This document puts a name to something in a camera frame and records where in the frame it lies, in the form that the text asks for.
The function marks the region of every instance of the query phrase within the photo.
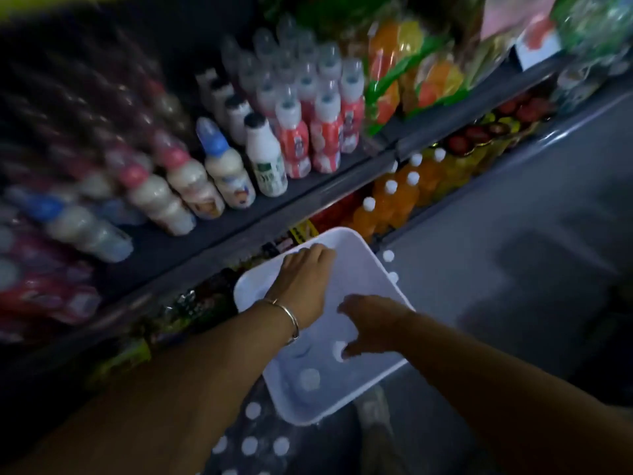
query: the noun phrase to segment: hand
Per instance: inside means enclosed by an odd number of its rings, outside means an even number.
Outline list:
[[[343,351],[344,358],[397,351],[396,326],[408,317],[417,316],[407,306],[376,295],[348,295],[338,311],[345,313],[358,329],[358,338]]]
[[[286,255],[266,298],[277,299],[290,310],[300,329],[309,327],[323,313],[325,289],[335,258],[336,252],[320,243]]]

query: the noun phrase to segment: orange juice bottle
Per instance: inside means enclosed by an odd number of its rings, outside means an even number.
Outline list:
[[[372,240],[372,235],[376,231],[376,217],[374,209],[376,208],[376,200],[368,196],[363,200],[363,206],[356,209],[352,217],[350,228],[358,232],[366,242]]]
[[[394,215],[394,194],[398,190],[398,182],[388,180],[382,192],[376,195],[376,208],[374,219],[376,220],[376,233],[382,235],[389,230],[389,223]]]
[[[418,182],[420,174],[411,172],[407,176],[407,181],[400,185],[400,188],[393,197],[394,214],[389,221],[393,228],[400,228],[409,219],[409,215],[415,208],[415,204],[420,197]]]
[[[420,196],[416,206],[426,206],[431,203],[431,196],[437,190],[439,183],[446,178],[445,158],[446,150],[435,148],[422,160],[422,164],[418,168],[418,173],[420,174]]]
[[[398,185],[402,185],[407,182],[407,176],[412,172],[417,172],[418,168],[422,164],[422,154],[414,153],[411,155],[411,159],[409,163],[405,165],[404,168],[401,168],[398,173],[396,173],[396,182]]]
[[[387,183],[390,180],[396,179],[397,171],[398,171],[398,162],[395,161],[392,167],[389,169],[389,171],[386,174],[380,175],[378,178],[376,178],[376,181],[374,182],[374,188],[372,189],[372,195],[374,196],[374,198],[376,198],[377,196],[379,196],[381,193],[385,191],[385,183]]]

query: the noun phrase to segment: person's right hand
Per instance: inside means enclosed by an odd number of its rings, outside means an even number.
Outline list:
[[[407,306],[376,295],[348,295],[339,305],[339,313],[345,313],[358,329],[358,338],[348,343],[343,351],[344,358],[396,351],[398,324],[417,316]]]

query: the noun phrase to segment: silver bracelet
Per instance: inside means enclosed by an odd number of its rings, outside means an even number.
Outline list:
[[[278,298],[275,298],[274,300],[269,300],[268,298],[262,298],[261,300],[265,301],[266,303],[270,303],[272,306],[277,306],[286,312],[286,314],[292,320],[292,325],[294,326],[294,333],[292,334],[292,337],[286,343],[286,346],[296,341],[297,338],[299,338],[299,322],[297,321],[295,316],[292,314],[292,312],[288,310],[286,307],[284,307],[281,303],[277,303]]]

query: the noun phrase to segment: white circle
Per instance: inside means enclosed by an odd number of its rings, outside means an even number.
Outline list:
[[[299,375],[299,383],[305,391],[314,391],[321,385],[321,374],[316,368],[306,368]]]
[[[290,450],[290,440],[285,436],[281,436],[273,443],[273,451],[278,457],[282,457]]]
[[[218,442],[215,444],[215,447],[211,450],[214,454],[218,455],[226,450],[226,446],[228,445],[228,439],[223,435]]]
[[[382,259],[387,263],[393,262],[395,257],[396,256],[391,250],[385,250],[384,252],[382,252]]]
[[[344,363],[347,361],[343,358],[343,350],[345,350],[346,346],[347,343],[345,343],[344,341],[335,341],[334,345],[332,346],[332,354],[334,355],[334,359],[339,363]]]
[[[261,414],[261,405],[252,401],[246,406],[244,413],[249,420],[255,420]]]
[[[247,457],[257,452],[257,439],[254,436],[248,436],[242,441],[242,453]]]

